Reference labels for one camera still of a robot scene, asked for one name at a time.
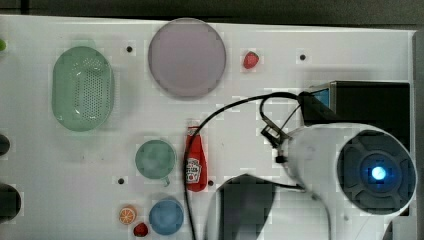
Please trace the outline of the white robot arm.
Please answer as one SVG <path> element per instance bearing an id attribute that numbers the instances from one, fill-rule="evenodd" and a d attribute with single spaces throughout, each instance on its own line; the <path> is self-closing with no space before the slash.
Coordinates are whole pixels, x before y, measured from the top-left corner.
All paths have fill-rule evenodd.
<path id="1" fill-rule="evenodd" d="M 339 119 L 312 94 L 296 97 L 317 121 L 263 136 L 292 179 L 243 174 L 213 195 L 202 240 L 381 240 L 417 185 L 410 152 L 390 133 Z"/>

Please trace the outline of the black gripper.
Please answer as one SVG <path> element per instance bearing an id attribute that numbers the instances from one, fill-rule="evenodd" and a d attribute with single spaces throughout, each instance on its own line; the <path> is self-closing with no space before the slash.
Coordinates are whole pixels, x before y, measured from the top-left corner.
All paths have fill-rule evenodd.
<path id="1" fill-rule="evenodd" d="M 309 92 L 301 92 L 297 97 L 304 124 L 329 124 L 337 121 L 337 115 Z"/>

